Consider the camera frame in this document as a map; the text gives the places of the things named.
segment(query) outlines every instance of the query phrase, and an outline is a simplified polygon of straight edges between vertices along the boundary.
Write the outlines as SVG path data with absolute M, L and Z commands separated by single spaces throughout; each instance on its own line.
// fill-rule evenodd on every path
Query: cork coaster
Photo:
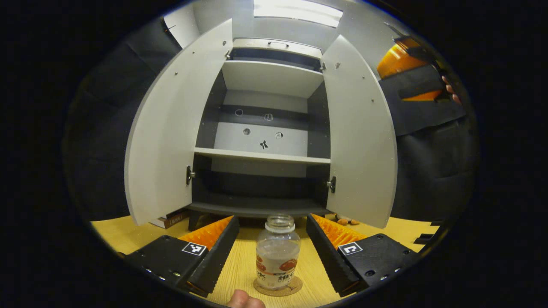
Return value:
M 289 284 L 280 290 L 268 290 L 263 287 L 257 282 L 257 280 L 253 281 L 253 287 L 255 290 L 269 296 L 287 296 L 291 294 L 297 293 L 302 288 L 302 280 L 297 277 L 293 276 Z

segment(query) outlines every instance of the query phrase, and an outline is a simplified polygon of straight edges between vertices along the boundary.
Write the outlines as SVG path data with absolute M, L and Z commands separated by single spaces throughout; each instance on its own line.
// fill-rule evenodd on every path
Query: glass jar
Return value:
M 293 217 L 270 215 L 257 237 L 257 282 L 265 289 L 286 287 L 295 273 L 301 238 L 295 232 Z

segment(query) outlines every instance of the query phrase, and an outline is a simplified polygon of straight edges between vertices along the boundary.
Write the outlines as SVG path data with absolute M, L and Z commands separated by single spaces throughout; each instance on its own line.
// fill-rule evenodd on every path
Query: finger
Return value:
M 230 301 L 226 304 L 231 308 L 246 308 L 246 303 L 249 300 L 249 295 L 242 290 L 234 290 L 234 294 Z
M 457 104 L 462 105 L 462 103 L 460 102 L 459 97 L 458 97 L 456 94 L 453 94 L 453 100 L 454 100 Z
M 262 302 L 262 300 L 250 297 L 246 303 L 245 308 L 266 308 L 266 306 L 265 303 Z

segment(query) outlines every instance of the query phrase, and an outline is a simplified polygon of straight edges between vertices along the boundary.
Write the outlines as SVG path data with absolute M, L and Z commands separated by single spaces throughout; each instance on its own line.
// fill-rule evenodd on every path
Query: ceiling light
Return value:
M 316 22 L 336 28 L 343 11 L 304 0 L 254 0 L 255 17 L 279 17 Z

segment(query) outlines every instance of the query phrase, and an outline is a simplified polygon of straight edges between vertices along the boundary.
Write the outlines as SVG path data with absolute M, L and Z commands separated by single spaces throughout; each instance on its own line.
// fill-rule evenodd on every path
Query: sticker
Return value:
M 269 288 L 286 286 L 297 266 L 299 252 L 289 256 L 288 259 L 269 259 L 265 256 L 256 255 L 257 281 L 260 285 Z
M 196 243 L 188 243 L 185 248 L 182 249 L 185 253 L 190 253 L 194 255 L 202 255 L 206 247 L 204 245 L 196 244 Z
M 356 244 L 356 242 L 352 242 L 339 246 L 339 250 L 342 252 L 343 255 L 349 255 L 360 252 L 363 249 L 358 244 Z

